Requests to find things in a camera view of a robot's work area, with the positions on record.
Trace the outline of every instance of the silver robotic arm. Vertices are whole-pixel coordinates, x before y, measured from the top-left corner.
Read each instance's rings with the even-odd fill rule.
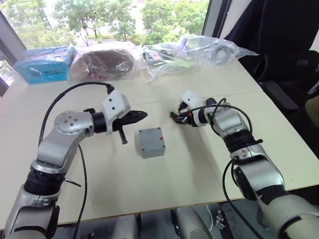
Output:
[[[126,96],[112,90],[103,102],[103,111],[66,111],[54,121],[54,128],[41,142],[31,165],[26,182],[21,186],[7,220],[6,239],[52,238],[59,215],[56,205],[60,187],[79,143],[94,133],[111,134],[119,131],[122,143],[127,143],[123,125],[136,123],[147,116],[141,111],[130,111]]]
[[[193,92],[186,91],[171,118],[180,124],[205,126],[224,140],[232,163],[237,165],[234,176],[243,196],[255,200],[264,219],[279,239],[317,239],[319,211],[303,198],[285,190],[278,168],[255,140],[238,112],[224,102],[216,105],[213,98],[204,103]]]

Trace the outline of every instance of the chair armrest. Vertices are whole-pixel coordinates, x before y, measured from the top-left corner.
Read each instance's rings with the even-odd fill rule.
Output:
[[[299,109],[296,103],[287,96],[275,81],[264,81],[260,82],[259,85],[283,113],[289,113]]]

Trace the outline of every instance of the plastic bag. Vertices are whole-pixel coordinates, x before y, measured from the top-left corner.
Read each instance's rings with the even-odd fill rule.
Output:
[[[180,74],[207,66],[222,67],[247,55],[257,53],[219,38],[185,35],[177,43],[160,43],[143,47],[148,72],[153,81],[163,74]]]
[[[13,68],[29,84],[66,81],[75,54],[73,46],[26,50]]]
[[[130,78],[145,67],[142,51],[133,43],[108,42],[79,48],[69,80],[105,81]]]

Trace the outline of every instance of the gray plastic box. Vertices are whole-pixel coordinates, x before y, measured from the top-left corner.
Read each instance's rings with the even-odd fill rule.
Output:
[[[143,158],[164,155],[165,143],[161,129],[159,127],[142,129],[139,133],[141,155]]]

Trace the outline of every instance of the table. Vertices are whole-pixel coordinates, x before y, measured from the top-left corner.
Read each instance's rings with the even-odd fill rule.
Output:
[[[144,82],[144,74],[141,72],[132,80],[111,82],[127,95],[133,110],[149,114],[143,121],[124,127],[128,144],[121,144],[118,133],[97,134],[81,143],[88,173],[88,197],[82,220],[225,200],[221,177],[230,158],[222,139],[208,126],[176,125],[168,117],[187,89],[203,98],[219,100],[226,97],[228,102],[249,115],[254,137],[264,140],[262,145],[281,171],[287,190],[319,182],[318,159],[238,62],[192,75],[165,76],[151,84]],[[0,228],[4,228],[28,174],[47,107],[73,84],[75,82],[28,86],[19,80],[0,100],[0,186],[3,195]],[[61,111],[100,109],[105,97],[106,90],[100,86],[85,86],[70,92],[52,111],[46,134]],[[165,156],[141,158],[138,130],[149,127],[162,128]],[[84,185],[79,154],[67,177]],[[226,187],[230,198],[242,197],[230,175],[226,177]],[[77,220],[83,192],[83,187],[63,183],[58,200],[60,224]]]

